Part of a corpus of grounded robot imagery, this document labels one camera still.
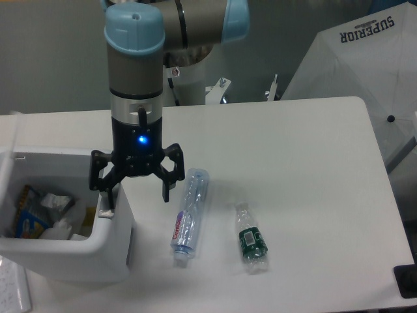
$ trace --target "white container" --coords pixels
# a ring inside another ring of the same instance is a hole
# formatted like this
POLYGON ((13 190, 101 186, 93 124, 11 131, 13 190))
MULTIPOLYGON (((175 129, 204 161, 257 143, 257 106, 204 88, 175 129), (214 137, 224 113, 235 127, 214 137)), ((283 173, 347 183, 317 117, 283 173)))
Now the white container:
MULTIPOLYGON (((106 197, 89 190, 91 151, 25 147, 14 150, 7 168, 0 164, 0 255, 48 278, 77 282, 117 282, 129 275, 128 257, 132 231, 136 225, 126 194, 120 184, 114 214, 106 197), (65 193, 97 206, 93 230, 88 239, 17 239, 12 226, 17 202, 24 185, 65 193)), ((0 154, 0 162, 7 153, 0 154)))

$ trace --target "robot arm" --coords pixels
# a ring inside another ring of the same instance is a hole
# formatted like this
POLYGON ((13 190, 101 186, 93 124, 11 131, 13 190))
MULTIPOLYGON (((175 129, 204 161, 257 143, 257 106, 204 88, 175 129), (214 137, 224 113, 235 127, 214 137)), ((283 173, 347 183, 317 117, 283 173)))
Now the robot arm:
POLYGON ((247 0, 174 0, 145 5, 123 2, 106 10, 113 152, 91 153, 89 186, 107 192, 125 177, 155 174, 163 182, 163 199, 185 178, 184 157, 177 143, 162 148, 163 54, 246 36, 247 0), (161 162, 174 162, 167 171, 161 162), (108 162, 111 171, 100 171, 108 162))

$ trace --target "white table surface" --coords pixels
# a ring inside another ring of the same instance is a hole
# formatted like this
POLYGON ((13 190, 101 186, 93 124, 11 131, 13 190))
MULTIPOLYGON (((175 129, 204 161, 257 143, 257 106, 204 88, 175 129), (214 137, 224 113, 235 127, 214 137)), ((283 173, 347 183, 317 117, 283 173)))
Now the white table surface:
MULTIPOLYGON (((9 117, 0 117, 6 132, 9 117)), ((21 145, 111 149, 109 111, 28 115, 21 145)), ((393 274, 412 263, 364 103, 358 98, 164 108, 164 147, 211 176, 197 256, 173 266, 183 183, 125 179, 137 231, 132 274, 75 284, 28 271, 34 312, 336 312, 415 305, 393 274), (232 203, 248 200, 270 270, 245 273, 232 203)))

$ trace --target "plastic water bottle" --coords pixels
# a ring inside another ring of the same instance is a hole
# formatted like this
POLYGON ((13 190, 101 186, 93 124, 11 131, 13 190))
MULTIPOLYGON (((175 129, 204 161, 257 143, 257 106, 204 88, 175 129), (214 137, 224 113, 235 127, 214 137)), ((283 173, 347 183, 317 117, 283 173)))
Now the plastic water bottle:
POLYGON ((194 256, 208 184, 209 173, 205 170, 188 170, 171 240, 174 260, 179 265, 186 265, 194 256))
POLYGON ((240 202, 235 205, 237 213, 237 231, 244 263, 250 274, 256 274, 268 269, 266 254, 268 247, 263 240, 255 219, 249 212, 249 205, 240 202))

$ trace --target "umbrella canopy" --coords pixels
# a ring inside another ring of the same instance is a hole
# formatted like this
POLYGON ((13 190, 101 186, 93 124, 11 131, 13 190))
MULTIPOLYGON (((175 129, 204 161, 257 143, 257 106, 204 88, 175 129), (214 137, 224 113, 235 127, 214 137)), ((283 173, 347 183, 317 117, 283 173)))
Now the umbrella canopy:
POLYGON ((318 33, 282 99, 362 98, 387 161, 414 132, 416 21, 404 3, 318 33))

